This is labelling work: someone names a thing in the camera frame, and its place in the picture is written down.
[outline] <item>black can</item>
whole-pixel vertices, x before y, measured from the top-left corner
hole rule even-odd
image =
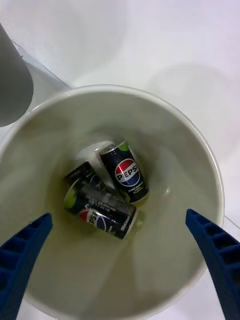
[[[71,186],[78,179],[82,179],[88,182],[90,185],[95,186],[95,188],[97,189],[106,189],[105,184],[101,181],[99,176],[96,174],[96,171],[88,161],[80,164],[76,169],[66,175],[64,181],[68,186]]]
[[[133,203],[147,195],[143,174],[125,141],[109,144],[100,152],[100,158],[126,201]]]
[[[64,207],[85,222],[123,239],[132,229],[138,210],[104,190],[77,180],[68,190]]]

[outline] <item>white bucket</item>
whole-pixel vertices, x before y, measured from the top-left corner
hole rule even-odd
[[[133,147],[149,182],[145,222],[129,240],[82,226],[63,209],[69,158],[111,136]],[[220,171],[196,127],[156,96],[110,85],[61,93],[20,121],[0,159],[0,195],[0,243],[52,213],[25,298],[60,320],[160,312],[205,269],[186,210],[218,224],[224,217]]]

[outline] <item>white table surface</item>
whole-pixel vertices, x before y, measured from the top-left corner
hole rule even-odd
[[[134,87],[187,115],[217,158],[225,214],[240,227],[239,16],[238,0],[0,2],[0,21],[9,36],[69,87]],[[49,79],[42,76],[33,105],[59,89],[49,89]],[[1,137],[7,130],[0,129]],[[238,228],[232,224],[230,231]],[[31,316],[29,308],[21,309],[20,319],[47,319]],[[174,306],[153,317],[203,318],[223,319],[207,273]]]

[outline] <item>soda can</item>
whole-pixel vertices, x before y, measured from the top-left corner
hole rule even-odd
[[[105,184],[101,181],[99,176],[96,174],[96,171],[88,161],[80,164],[76,169],[66,175],[64,181],[70,187],[78,179],[85,180],[97,189],[105,190],[106,188]]]
[[[86,223],[120,239],[128,235],[138,216],[138,210],[133,205],[83,180],[77,180],[68,190],[64,208]]]
[[[124,141],[118,145],[109,144],[99,153],[116,188],[130,203],[143,199],[149,192],[143,174]]]

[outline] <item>gray cylinder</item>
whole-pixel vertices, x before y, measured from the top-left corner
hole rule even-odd
[[[34,94],[32,76],[0,24],[0,127],[18,120]]]

